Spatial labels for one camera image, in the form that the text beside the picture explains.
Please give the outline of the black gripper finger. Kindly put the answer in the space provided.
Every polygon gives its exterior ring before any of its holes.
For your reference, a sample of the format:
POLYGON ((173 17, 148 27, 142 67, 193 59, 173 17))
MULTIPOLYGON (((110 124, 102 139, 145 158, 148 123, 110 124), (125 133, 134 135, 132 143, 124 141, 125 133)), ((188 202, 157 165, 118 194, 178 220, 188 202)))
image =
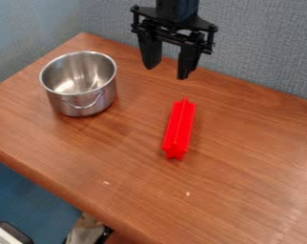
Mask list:
POLYGON ((162 43, 150 31, 140 32, 137 36, 144 66, 150 70, 161 62, 162 43))
POLYGON ((197 46, 182 46, 178 55, 178 79, 184 80, 188 75, 196 70, 201 50, 197 46))

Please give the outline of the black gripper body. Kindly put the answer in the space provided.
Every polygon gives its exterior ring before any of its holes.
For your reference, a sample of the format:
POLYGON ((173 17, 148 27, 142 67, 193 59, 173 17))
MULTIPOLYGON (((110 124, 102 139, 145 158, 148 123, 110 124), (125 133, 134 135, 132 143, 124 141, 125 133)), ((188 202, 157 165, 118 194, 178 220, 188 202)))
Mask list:
POLYGON ((198 16, 200 0, 156 0, 153 7, 130 8, 132 32, 141 49, 161 49, 161 43, 193 46, 201 53, 213 53, 213 36, 218 28, 198 16))

